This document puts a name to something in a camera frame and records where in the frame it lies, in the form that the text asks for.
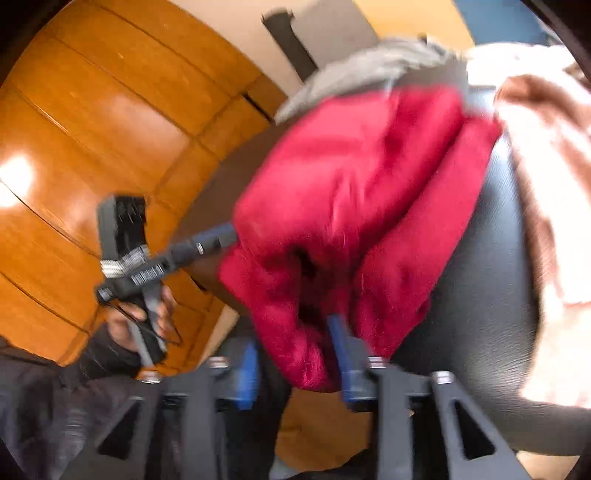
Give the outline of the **person's left hand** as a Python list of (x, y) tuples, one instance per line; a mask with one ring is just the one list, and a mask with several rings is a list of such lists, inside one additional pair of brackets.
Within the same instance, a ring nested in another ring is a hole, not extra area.
[[(174, 333), (171, 319), (176, 306), (177, 303), (171, 290), (167, 286), (163, 286), (159, 303), (155, 308), (157, 318), (155, 333), (157, 335), (169, 338)], [(105, 321), (111, 339), (120, 347), (137, 353), (138, 347), (130, 330), (130, 318), (136, 322), (144, 322), (147, 320), (147, 313), (132, 303), (116, 302), (114, 305), (106, 307)]]

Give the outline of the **person's left forearm dark sleeve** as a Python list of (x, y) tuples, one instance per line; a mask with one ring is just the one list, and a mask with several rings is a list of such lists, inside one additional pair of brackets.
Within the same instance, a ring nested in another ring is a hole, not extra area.
[(60, 366), (1, 340), (1, 450), (26, 479), (58, 479), (86, 441), (125, 402), (140, 357), (101, 326)]

